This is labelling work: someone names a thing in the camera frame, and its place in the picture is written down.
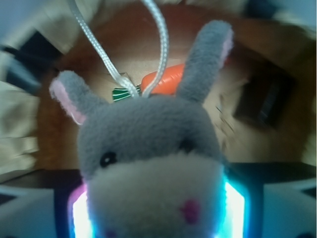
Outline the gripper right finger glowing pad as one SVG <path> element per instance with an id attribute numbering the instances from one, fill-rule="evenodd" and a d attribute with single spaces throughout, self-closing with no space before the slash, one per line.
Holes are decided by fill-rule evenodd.
<path id="1" fill-rule="evenodd" d="M 226 213 L 219 238 L 260 238 L 263 184 L 255 166 L 231 166 L 226 183 Z"/>

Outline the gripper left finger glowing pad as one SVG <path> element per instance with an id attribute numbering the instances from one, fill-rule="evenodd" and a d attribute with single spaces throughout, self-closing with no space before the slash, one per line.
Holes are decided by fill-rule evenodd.
<path id="1" fill-rule="evenodd" d="M 85 185 L 65 187 L 55 193 L 55 229 L 58 238 L 92 238 Z"/>

